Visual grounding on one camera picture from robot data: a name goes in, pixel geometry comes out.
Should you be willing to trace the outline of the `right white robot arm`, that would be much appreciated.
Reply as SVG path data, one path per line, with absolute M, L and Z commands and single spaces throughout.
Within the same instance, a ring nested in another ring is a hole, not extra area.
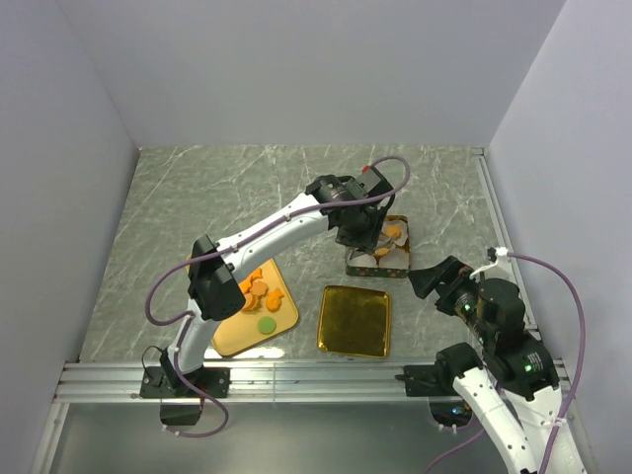
M 535 443 L 506 401 L 533 402 L 544 389 L 557 392 L 559 377 L 550 353 L 525 328 L 518 286 L 453 256 L 409 271 L 408 279 L 417 297 L 436 294 L 436 310 L 461 320 L 481 346 L 458 343 L 437 352 L 433 384 L 469 405 L 509 472 L 537 472 Z

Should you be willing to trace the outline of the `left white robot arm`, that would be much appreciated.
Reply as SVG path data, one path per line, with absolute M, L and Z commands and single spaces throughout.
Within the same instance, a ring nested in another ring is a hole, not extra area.
M 330 230 L 336 230 L 341 245 L 373 251 L 397 191 L 373 166 L 357 177 L 323 175 L 253 226 L 217 241 L 198 238 L 186 264 L 187 308 L 171 319 L 181 327 L 160 358 L 165 387 L 178 397 L 197 389 L 206 348 L 219 324 L 245 306 L 239 285 L 257 267 Z

